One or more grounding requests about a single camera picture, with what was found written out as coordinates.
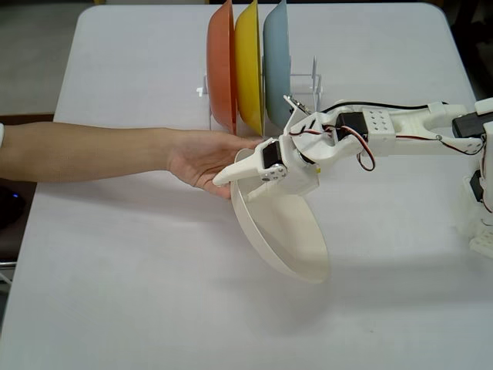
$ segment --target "gray floor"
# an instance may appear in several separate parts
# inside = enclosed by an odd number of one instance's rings
[[[75,23],[80,13],[93,6],[86,1],[38,0],[26,5],[22,0],[0,0],[0,114],[53,112],[62,85]],[[200,4],[205,0],[108,0],[108,4]],[[448,1],[447,17],[457,11]],[[493,64],[493,46],[483,47]],[[472,80],[478,99],[485,94]],[[20,244],[23,229],[3,233],[0,244]],[[5,306],[0,295],[0,321]]]

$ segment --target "dish rack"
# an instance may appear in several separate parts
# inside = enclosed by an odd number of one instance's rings
[[[320,108],[320,101],[324,94],[322,87],[322,75],[317,71],[317,57],[314,56],[311,66],[311,72],[294,73],[290,74],[291,81],[291,95],[302,102],[308,109],[313,112],[317,112]],[[265,75],[262,72],[262,89],[265,89]],[[202,79],[201,87],[196,89],[199,97],[208,99],[207,90],[207,75],[204,75]],[[265,108],[265,96],[263,97],[263,136],[279,136],[282,133],[282,129],[273,125],[267,116]],[[238,136],[256,136],[255,132],[245,124],[240,115],[238,114],[236,124],[236,134]],[[221,126],[213,117],[212,111],[209,105],[209,130],[225,131],[227,129]]]

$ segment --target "yellow bowl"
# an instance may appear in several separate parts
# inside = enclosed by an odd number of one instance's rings
[[[234,37],[238,109],[242,120],[257,134],[263,135],[263,95],[257,0],[248,5],[238,17]]]

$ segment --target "red wire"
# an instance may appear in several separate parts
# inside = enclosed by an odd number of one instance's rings
[[[374,157],[373,153],[371,152],[371,149],[368,146],[367,142],[362,137],[362,135],[360,135],[357,131],[355,131],[354,129],[351,129],[348,126],[341,126],[340,128],[343,129],[343,130],[348,131],[351,135],[353,135],[354,137],[356,137],[356,139],[360,142],[361,146],[368,153],[368,156],[370,157],[371,164],[372,164],[372,167],[371,168],[370,167],[366,167],[363,164],[363,162],[361,162],[361,152],[359,152],[356,155],[357,162],[360,164],[361,168],[363,168],[363,170],[368,171],[368,172],[373,171],[375,169],[375,166],[376,166],[375,157]]]
[[[373,155],[373,153],[371,152],[371,149],[370,147],[367,145],[366,141],[364,140],[364,138],[357,132],[355,131],[354,129],[351,129],[350,127],[348,126],[341,126],[340,127],[342,130],[346,130],[349,132],[350,135],[353,135],[354,137],[356,137],[356,139],[360,142],[361,146],[364,148],[364,150],[368,153],[368,156],[370,157],[371,159],[371,164],[372,164],[372,167],[366,167],[363,162],[361,162],[361,153],[358,153],[356,155],[356,159],[357,159],[357,162],[360,164],[360,166],[370,172],[370,171],[373,171],[375,169],[375,157]],[[301,129],[301,131],[299,133],[289,133],[291,136],[299,136],[299,135],[303,135],[304,133],[309,133],[311,135],[322,135],[323,133],[328,133],[329,135],[332,135],[332,132],[331,130],[335,130],[336,129],[336,126],[334,125],[326,125],[324,127],[324,131],[321,133],[320,131],[315,131],[313,129]]]

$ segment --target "black wire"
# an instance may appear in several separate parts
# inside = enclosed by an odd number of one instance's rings
[[[331,106],[331,107],[329,107],[327,109],[324,109],[322,111],[322,113],[330,112],[331,110],[334,110],[336,108],[339,108],[340,106],[379,106],[381,108],[408,109],[408,110],[428,108],[428,105],[423,105],[423,106],[399,106],[399,105],[396,105],[396,104],[373,103],[373,102],[342,102],[342,103],[334,104],[333,106]]]

